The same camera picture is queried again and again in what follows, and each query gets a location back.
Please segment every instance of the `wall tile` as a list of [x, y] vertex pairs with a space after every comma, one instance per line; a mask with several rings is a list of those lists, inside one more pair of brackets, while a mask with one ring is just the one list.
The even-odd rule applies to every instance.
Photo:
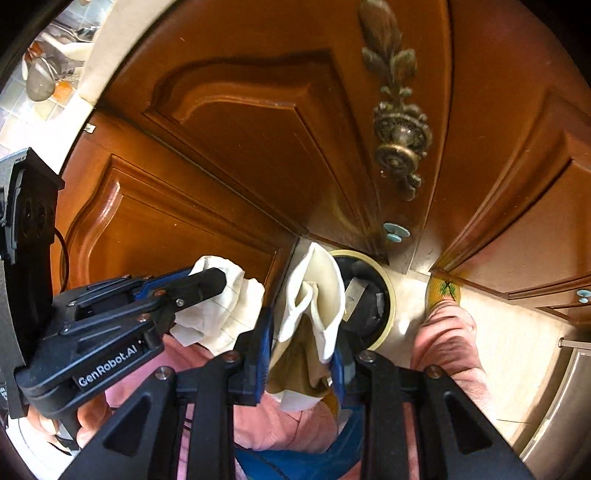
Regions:
[[24, 91], [25, 86], [12, 79], [0, 93], [0, 108], [12, 109]]
[[51, 99], [47, 99], [44, 102], [35, 102], [33, 105], [33, 121], [42, 121], [44, 122], [49, 118], [53, 109], [56, 107], [56, 104], [51, 101]]
[[8, 116], [8, 112], [2, 108], [0, 108], [0, 130], [2, 129], [2, 126], [4, 125], [4, 121], [6, 120], [6, 117]]
[[0, 130], [0, 145], [11, 152], [28, 147], [31, 143], [30, 135], [33, 129], [13, 114], [8, 115], [2, 130]]

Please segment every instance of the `tile floor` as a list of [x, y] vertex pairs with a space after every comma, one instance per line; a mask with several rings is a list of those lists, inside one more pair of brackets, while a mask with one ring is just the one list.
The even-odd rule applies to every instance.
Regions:
[[[379, 352], [407, 367], [417, 329], [424, 319], [428, 277], [387, 269], [397, 298], [395, 324]], [[566, 369], [560, 337], [575, 330], [558, 318], [506, 304], [462, 288], [462, 306], [478, 325], [476, 343], [496, 405], [496, 426], [520, 452], [535, 433]]]

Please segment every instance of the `brass door handle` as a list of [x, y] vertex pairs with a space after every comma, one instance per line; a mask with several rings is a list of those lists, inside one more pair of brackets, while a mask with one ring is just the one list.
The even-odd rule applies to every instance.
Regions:
[[359, 23], [367, 44], [361, 49], [365, 66], [382, 77], [381, 92], [389, 97], [374, 108], [374, 129], [381, 141], [375, 159], [396, 177], [401, 197], [410, 201], [422, 182], [416, 173], [419, 162], [433, 141], [427, 116], [417, 105], [404, 103], [413, 92], [404, 82], [417, 72], [415, 51], [402, 50], [396, 16], [384, 0], [363, 0]]

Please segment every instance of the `wooden cabinet door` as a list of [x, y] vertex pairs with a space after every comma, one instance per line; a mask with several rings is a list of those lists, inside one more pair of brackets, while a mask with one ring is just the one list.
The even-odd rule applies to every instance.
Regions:
[[[126, 60], [103, 101], [298, 235], [389, 256], [406, 271], [447, 125], [447, 3], [391, 2], [403, 47], [417, 52], [412, 102], [433, 132], [423, 185], [406, 202], [374, 161], [373, 109], [385, 97], [383, 80], [363, 63], [360, 2], [181, 0]], [[410, 238], [388, 244], [384, 222], [401, 224]]]
[[519, 1], [450, 10], [448, 135], [413, 267], [528, 307], [576, 304], [591, 275], [591, 90]]
[[[556, 171], [558, 176], [539, 200], [452, 275], [514, 298], [591, 274], [591, 145], [570, 143], [570, 149], [555, 157], [561, 160], [558, 164], [546, 162], [547, 174]], [[528, 193], [520, 191], [526, 198]]]
[[[56, 226], [66, 238], [70, 287], [118, 275], [161, 275], [202, 255], [240, 265], [271, 299], [293, 233], [193, 163], [103, 112], [66, 164]], [[54, 289], [63, 275], [52, 247]]]

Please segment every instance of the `white cloth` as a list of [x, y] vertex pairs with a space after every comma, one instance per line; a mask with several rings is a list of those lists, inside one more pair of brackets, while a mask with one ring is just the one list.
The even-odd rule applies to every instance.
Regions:
[[244, 270], [226, 258], [207, 255], [195, 263], [189, 275], [208, 268], [226, 274], [219, 295], [177, 312], [170, 333], [183, 346], [200, 343], [214, 355], [231, 350], [238, 335], [255, 327], [265, 287], [256, 279], [244, 279]]
[[[328, 364], [335, 351], [344, 313], [345, 286], [339, 266], [329, 252], [312, 243], [286, 282], [285, 311], [274, 348], [287, 348], [302, 315], [306, 314], [312, 322], [318, 358], [321, 363]], [[291, 390], [273, 397], [281, 403], [283, 411], [306, 410], [320, 401]]]

